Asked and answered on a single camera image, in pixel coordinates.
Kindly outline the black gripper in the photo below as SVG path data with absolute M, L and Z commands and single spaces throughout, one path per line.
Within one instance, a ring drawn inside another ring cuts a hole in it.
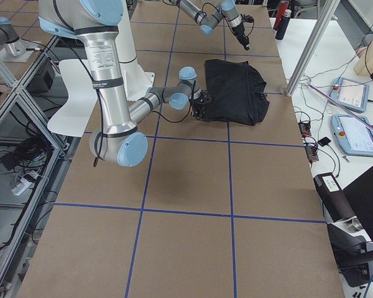
M 249 38 L 245 35 L 245 28 L 241 22 L 238 25 L 230 25 L 233 35 L 237 38 L 239 43 L 244 47 L 246 51 L 250 49 Z
M 191 99 L 191 116 L 203 120 L 206 107 L 212 102 L 212 97 L 206 90 L 202 90 L 197 98 Z

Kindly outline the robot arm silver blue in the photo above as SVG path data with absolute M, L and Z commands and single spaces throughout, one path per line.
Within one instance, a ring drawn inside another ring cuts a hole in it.
M 237 38 L 237 41 L 244 47 L 245 50 L 250 49 L 249 34 L 245 33 L 244 24 L 254 23 L 254 18 L 250 15 L 238 13 L 234 1 L 223 1 L 221 4 L 212 5 L 214 11 L 211 14 L 205 12 L 202 8 L 198 8 L 191 1 L 169 1 L 169 5 L 177 6 L 185 14 L 194 20 L 200 26 L 201 31 L 205 35 L 210 35 L 212 31 L 225 21 L 231 30 L 231 33 Z
M 190 106 L 203 99 L 194 68 L 179 72 L 175 87 L 150 88 L 133 105 L 126 99 L 115 39 L 124 15 L 121 1 L 39 1 L 40 27 L 59 37 L 80 40 L 88 66 L 85 70 L 96 93 L 101 124 L 90 138 L 90 150 L 96 160 L 121 166 L 137 166 L 148 150 L 147 137 L 137 124 L 164 103 L 174 109 Z

